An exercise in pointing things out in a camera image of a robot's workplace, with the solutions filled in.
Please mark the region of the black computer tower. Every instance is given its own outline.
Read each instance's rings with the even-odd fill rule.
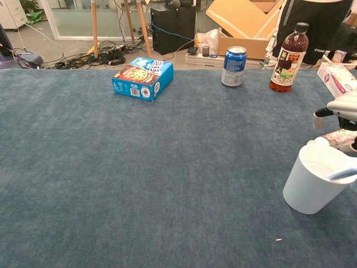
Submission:
[[[187,49],[194,44],[196,8],[151,8],[152,42],[161,55]]]

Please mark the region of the tissue box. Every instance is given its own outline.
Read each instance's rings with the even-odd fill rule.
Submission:
[[[153,102],[173,78],[173,64],[136,58],[112,77],[114,92]]]
[[[357,79],[339,63],[322,63],[317,75],[337,98],[348,91],[357,90]]]

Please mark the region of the power strip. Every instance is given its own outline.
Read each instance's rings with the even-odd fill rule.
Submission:
[[[210,58],[210,57],[203,57],[201,53],[198,53],[197,55],[190,55],[190,54],[186,53],[185,63],[223,68],[224,57],[217,56],[217,58]],[[247,59],[247,61],[245,62],[245,68],[246,69],[260,69],[259,64],[260,64],[260,60]]]

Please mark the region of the blue cereal box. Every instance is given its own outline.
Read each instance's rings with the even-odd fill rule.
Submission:
[[[112,78],[112,83],[117,94],[153,102],[172,78],[172,63],[136,58]]]

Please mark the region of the white cup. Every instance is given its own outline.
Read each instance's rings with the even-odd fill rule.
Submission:
[[[329,175],[355,166],[355,158],[326,145],[308,144],[298,158],[283,189],[290,207],[303,214],[315,214],[354,182],[328,179]]]

